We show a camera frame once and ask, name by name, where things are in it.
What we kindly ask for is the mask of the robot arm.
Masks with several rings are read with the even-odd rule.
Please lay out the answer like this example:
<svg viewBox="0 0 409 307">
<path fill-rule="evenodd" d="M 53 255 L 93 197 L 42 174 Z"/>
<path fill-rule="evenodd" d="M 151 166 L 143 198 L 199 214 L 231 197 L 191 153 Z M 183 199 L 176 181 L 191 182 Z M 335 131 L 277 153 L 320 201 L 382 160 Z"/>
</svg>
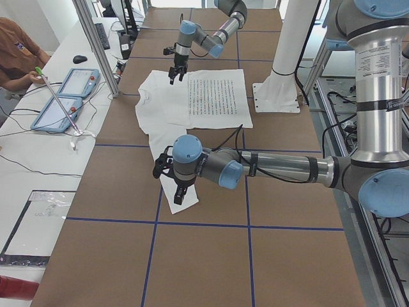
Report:
<svg viewBox="0 0 409 307">
<path fill-rule="evenodd" d="M 233 189 L 242 175 L 295 184 L 321 183 L 348 193 L 380 217 L 408 213 L 408 154 L 401 140 L 401 44 L 408 30 L 407 1 L 333 1 L 327 38 L 355 51 L 357 149 L 349 157 L 295 157 L 204 148 L 180 136 L 166 157 L 180 204 L 197 177 Z"/>
<path fill-rule="evenodd" d="M 174 55 L 174 65 L 168 73 L 171 84 L 174 83 L 176 77 L 182 81 L 183 76 L 187 73 L 189 54 L 193 43 L 196 43 L 212 57 L 218 58 L 229 38 L 243 28 L 247 21 L 247 7 L 241 0 L 220 0 L 215 1 L 214 5 L 228 16 L 228 20 L 214 34 L 209 35 L 195 22 L 182 20 L 177 41 L 172 47 L 164 49 L 165 55 Z"/>
</svg>

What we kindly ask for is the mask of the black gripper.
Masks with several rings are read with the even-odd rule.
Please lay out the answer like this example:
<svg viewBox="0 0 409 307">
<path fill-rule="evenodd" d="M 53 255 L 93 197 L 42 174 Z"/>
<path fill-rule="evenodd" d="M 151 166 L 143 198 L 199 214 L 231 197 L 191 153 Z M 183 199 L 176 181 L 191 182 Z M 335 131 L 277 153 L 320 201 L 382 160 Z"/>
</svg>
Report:
<svg viewBox="0 0 409 307">
<path fill-rule="evenodd" d="M 174 181 L 176 182 L 177 185 L 176 192 L 174 194 L 174 204 L 181 205 L 188 191 L 188 188 L 194 185 L 195 178 L 192 178 L 190 180 L 182 180 L 176 178 Z"/>
<path fill-rule="evenodd" d="M 188 55 L 174 54 L 174 67 L 170 67 L 168 73 L 170 84 L 174 84 L 174 79 L 178 74 L 178 80 L 183 81 L 183 77 L 187 73 L 188 60 Z"/>
</svg>

